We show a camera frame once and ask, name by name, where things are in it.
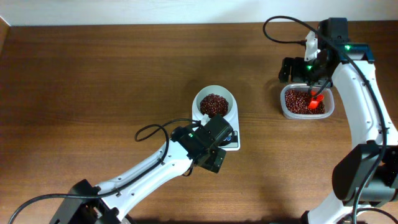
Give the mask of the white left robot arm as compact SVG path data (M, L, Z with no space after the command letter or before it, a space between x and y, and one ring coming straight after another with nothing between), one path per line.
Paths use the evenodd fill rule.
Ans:
M167 181L195 166L219 172L226 151L220 146L234 135L232 126L217 115L205 125L197 121L175 128L153 155L125 173L92 186L82 180L71 194L95 194L94 199L63 200L51 223L126 223L128 213Z

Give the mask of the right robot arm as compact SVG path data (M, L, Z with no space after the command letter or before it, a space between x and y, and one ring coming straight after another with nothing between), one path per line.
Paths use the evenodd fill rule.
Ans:
M302 223L356 223L359 213L380 212L397 200L397 130L376 81L369 45L354 43L345 18L321 21L310 28L305 56L285 58L279 80L285 117L304 119L291 110L291 91L324 100L326 114L334 109L330 87L343 102L351 131L351 152L332 173L333 190L316 208L305 212Z

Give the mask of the red measuring scoop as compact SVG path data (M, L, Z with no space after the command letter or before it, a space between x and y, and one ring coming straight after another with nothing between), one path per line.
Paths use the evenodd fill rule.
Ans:
M324 96L322 94L317 95L314 91L311 91L311 99L308 104L308 109L315 110L318 108L319 104L323 101Z

